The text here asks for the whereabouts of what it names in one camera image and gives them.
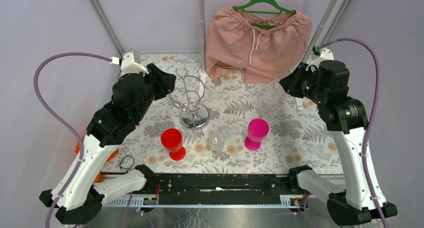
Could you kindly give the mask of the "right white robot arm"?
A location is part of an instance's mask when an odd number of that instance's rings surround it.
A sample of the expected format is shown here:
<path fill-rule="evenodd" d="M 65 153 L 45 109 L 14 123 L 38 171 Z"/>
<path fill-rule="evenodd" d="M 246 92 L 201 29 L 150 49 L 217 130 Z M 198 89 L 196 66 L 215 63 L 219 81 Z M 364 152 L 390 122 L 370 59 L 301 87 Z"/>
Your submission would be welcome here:
<path fill-rule="evenodd" d="M 294 194 L 306 191 L 317 197 L 340 226 L 398 214 L 396 205 L 382 194 L 372 168 L 365 139 L 370 124 L 362 102 L 348 96 L 349 75 L 343 62 L 325 60 L 312 66 L 300 63 L 279 82 L 289 95 L 308 98 L 317 105 L 318 114 L 337 146 L 345 180 L 344 187 L 337 186 L 310 166 L 302 165 L 288 171 L 288 190 Z"/>

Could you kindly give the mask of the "clear wine glass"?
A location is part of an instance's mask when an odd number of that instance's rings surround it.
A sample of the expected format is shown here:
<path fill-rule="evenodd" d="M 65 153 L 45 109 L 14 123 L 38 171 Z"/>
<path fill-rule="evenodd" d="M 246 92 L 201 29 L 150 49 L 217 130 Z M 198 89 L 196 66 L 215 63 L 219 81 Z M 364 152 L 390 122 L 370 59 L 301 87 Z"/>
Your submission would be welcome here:
<path fill-rule="evenodd" d="M 212 151 L 221 151 L 225 145 L 225 135 L 221 131 L 213 131 L 208 137 L 208 143 Z"/>

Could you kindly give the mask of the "red plastic wine glass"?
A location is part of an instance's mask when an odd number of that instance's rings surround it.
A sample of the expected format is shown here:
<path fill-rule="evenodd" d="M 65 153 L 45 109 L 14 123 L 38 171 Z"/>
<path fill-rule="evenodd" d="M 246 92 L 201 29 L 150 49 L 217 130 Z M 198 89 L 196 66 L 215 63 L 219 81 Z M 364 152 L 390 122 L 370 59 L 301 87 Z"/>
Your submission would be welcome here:
<path fill-rule="evenodd" d="M 178 129 L 170 128 L 165 130 L 160 140 L 173 161 L 180 161 L 185 157 L 186 150 L 183 147 L 183 136 Z"/>

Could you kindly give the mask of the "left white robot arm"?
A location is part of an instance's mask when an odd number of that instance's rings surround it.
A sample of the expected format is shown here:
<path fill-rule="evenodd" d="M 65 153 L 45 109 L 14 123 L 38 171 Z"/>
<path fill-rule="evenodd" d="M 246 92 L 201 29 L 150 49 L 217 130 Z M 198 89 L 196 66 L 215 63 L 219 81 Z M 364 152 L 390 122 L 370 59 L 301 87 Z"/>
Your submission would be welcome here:
<path fill-rule="evenodd" d="M 146 165 L 108 181 L 94 180 L 107 159 L 144 118 L 153 101 L 165 98 L 175 88 L 176 76 L 148 64 L 147 73 L 128 73 L 112 87 L 111 100 L 95 112 L 80 150 L 62 181 L 43 191 L 39 199 L 62 224 L 90 222 L 110 201 L 127 193 L 150 193 L 157 187 L 156 174 Z"/>

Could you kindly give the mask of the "pink plastic wine glass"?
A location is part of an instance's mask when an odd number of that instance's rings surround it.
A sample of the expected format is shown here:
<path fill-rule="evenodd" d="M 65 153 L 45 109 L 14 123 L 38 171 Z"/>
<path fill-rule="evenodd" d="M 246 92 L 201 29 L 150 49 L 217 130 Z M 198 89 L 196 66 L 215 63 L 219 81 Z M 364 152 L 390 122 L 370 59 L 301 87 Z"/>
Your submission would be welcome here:
<path fill-rule="evenodd" d="M 247 127 L 247 137 L 244 140 L 245 147 L 251 151 L 258 150 L 269 131 L 270 127 L 267 121 L 260 118 L 251 120 Z"/>

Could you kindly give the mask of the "chrome wire glass rack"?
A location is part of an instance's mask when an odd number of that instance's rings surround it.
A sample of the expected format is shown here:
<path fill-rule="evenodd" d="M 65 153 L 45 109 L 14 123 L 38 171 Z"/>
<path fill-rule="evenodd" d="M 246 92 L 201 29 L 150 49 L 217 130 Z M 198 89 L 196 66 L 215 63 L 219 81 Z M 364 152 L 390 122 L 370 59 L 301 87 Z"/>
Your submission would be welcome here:
<path fill-rule="evenodd" d="M 206 94 L 206 82 L 199 76 L 190 75 L 186 68 L 175 71 L 174 90 L 169 99 L 180 110 L 183 127 L 203 129 L 210 121 L 209 109 L 202 103 Z"/>

